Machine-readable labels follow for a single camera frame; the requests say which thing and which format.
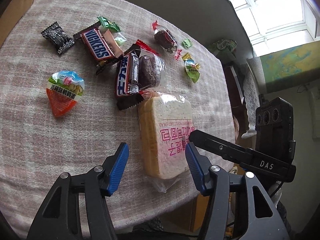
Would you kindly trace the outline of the colourful painting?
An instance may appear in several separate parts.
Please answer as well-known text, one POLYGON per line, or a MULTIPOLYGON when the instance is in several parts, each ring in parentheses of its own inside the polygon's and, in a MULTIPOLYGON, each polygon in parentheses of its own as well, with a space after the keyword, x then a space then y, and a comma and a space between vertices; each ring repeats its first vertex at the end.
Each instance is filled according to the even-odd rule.
POLYGON ((260 57, 264 93, 270 94, 319 79, 319 41, 260 57))

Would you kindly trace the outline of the green yellow snack packet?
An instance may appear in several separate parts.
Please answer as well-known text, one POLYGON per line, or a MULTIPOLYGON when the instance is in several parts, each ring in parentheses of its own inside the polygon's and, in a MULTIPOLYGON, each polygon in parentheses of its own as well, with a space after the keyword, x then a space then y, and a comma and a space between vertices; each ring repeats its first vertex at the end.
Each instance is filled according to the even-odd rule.
POLYGON ((200 78, 200 64, 195 62, 195 60, 191 57, 189 53, 185 53, 182 56, 182 60, 184 61, 186 74, 189 76, 193 83, 197 83, 197 81, 200 78))

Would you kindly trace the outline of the Snickers bar English label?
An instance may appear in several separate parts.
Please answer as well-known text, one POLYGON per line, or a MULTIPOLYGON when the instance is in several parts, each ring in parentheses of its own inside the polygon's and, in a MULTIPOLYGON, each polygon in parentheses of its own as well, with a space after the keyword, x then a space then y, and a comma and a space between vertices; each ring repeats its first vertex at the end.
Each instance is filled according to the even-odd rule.
POLYGON ((109 30, 104 34, 99 29, 100 22, 75 33, 75 41, 80 40, 93 56, 96 66, 96 75, 104 71, 107 66, 114 65, 124 56, 124 51, 118 46, 109 30))

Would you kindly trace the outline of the packaged sliced bread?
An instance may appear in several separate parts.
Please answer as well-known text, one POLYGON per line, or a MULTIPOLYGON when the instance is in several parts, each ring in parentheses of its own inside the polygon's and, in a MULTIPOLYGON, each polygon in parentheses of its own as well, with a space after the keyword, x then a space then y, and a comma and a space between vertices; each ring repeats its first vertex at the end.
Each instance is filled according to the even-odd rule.
POLYGON ((191 103, 181 95, 148 92, 138 105, 144 173, 165 193, 189 171, 185 147, 195 130, 191 103))

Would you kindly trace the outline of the small green candy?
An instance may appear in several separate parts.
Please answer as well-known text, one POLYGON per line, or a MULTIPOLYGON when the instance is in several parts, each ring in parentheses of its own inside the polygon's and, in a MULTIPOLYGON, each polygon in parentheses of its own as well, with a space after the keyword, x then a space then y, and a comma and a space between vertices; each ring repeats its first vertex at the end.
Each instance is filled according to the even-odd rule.
POLYGON ((183 41, 182 41, 182 47, 184 49, 189 49, 193 46, 193 43, 192 41, 189 39, 189 38, 185 38, 183 41))

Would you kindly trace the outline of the heart-shaped quail egg pack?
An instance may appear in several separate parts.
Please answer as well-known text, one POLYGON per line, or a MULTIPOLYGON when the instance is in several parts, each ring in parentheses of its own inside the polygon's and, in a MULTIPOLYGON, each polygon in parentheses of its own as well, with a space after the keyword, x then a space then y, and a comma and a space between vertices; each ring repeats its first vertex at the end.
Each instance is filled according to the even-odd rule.
POLYGON ((53 116, 61 117, 81 99, 85 82, 76 72, 62 70, 54 73, 47 82, 46 93, 53 116))

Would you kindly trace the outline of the white lace cloth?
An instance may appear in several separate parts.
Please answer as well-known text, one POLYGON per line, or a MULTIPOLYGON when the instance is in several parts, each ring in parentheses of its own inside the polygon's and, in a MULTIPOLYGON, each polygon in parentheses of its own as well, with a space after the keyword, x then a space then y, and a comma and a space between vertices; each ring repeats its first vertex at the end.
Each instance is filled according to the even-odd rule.
POLYGON ((253 70, 260 67, 258 57, 247 59, 247 63, 241 66, 241 72, 244 74, 243 89, 247 111, 248 130, 241 136, 242 139, 248 139, 257 134, 255 129, 256 124, 256 109, 260 106, 259 89, 253 70))

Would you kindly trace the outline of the chocolate pastry red-tie wrapper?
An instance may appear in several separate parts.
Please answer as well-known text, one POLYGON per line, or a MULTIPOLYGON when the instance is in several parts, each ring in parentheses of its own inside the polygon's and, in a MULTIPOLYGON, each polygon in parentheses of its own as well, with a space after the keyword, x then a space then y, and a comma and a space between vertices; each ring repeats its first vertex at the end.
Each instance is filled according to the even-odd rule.
POLYGON ((181 57, 182 49, 178 47, 176 38, 170 30, 160 25, 157 20, 152 23, 153 37, 156 42, 168 53, 173 54, 176 61, 181 57))

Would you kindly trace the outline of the green snack bag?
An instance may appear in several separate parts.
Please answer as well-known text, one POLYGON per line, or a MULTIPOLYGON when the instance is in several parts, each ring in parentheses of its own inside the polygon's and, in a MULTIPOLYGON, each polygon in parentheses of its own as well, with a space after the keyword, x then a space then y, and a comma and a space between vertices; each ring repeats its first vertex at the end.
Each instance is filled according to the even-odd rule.
POLYGON ((210 44, 207 49, 216 57, 227 56, 229 54, 234 56, 237 45, 235 40, 220 39, 210 44))

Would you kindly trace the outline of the Snickers bar Chinese label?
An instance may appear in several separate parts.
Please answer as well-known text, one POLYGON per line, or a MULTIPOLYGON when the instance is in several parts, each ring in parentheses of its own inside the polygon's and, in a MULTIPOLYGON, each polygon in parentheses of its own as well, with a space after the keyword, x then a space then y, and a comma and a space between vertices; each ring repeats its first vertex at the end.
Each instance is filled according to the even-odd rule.
POLYGON ((117 64, 115 96, 120 111, 144 101, 139 92, 140 46, 133 44, 117 64))

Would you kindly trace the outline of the pink checked tablecloth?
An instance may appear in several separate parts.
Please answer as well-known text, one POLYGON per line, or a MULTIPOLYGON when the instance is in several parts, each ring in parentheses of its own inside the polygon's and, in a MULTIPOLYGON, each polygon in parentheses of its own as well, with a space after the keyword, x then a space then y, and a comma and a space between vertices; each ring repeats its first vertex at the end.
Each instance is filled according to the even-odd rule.
POLYGON ((42 37, 53 22, 72 35, 97 16, 117 22, 129 47, 153 45, 153 13, 124 0, 34 0, 1 47, 1 211, 26 237, 42 201, 62 172, 85 173, 114 154, 121 142, 130 155, 119 189, 107 199, 116 229, 150 220, 194 199, 186 176, 159 193, 144 176, 138 111, 119 111, 114 97, 115 67, 95 73, 92 55, 78 42, 62 55, 42 37), (83 97, 66 115, 52 114, 49 77, 61 70, 85 81, 83 97))

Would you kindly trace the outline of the cardboard box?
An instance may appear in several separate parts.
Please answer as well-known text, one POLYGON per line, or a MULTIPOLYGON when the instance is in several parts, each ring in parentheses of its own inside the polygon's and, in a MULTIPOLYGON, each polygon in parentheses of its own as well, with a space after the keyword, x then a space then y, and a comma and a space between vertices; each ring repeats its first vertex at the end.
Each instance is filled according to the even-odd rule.
POLYGON ((1 0, 1 46, 34 0, 1 0))

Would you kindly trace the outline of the small black candy packet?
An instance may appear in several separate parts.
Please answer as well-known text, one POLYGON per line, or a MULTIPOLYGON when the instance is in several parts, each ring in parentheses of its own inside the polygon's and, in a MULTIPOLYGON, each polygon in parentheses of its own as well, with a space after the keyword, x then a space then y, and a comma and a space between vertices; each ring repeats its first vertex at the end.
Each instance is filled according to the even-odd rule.
POLYGON ((58 55, 62 55, 74 45, 73 38, 62 29, 57 21, 41 31, 41 35, 54 45, 58 55))

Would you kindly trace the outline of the window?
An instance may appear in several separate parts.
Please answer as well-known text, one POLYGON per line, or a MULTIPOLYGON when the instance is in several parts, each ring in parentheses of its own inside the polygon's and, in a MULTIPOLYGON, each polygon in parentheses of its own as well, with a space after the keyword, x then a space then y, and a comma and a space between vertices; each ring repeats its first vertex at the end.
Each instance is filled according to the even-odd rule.
POLYGON ((229 0, 257 56, 319 40, 306 0, 229 0))

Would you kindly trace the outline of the chocolate cake clear wrapper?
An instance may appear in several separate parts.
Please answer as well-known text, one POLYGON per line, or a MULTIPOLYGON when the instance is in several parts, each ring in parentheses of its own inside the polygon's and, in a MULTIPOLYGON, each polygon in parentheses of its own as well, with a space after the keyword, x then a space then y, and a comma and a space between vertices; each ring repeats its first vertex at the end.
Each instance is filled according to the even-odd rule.
POLYGON ((159 53, 141 40, 136 41, 140 46, 139 56, 139 91, 161 90, 165 88, 165 62, 159 53))

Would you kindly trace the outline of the green wrapped candy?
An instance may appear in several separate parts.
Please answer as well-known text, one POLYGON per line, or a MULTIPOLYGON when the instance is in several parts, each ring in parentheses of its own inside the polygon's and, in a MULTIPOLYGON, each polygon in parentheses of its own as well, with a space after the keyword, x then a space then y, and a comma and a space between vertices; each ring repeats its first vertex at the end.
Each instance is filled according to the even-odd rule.
POLYGON ((116 33, 121 32, 121 28, 116 22, 112 22, 103 16, 98 16, 97 19, 103 28, 110 29, 111 31, 114 31, 116 33))

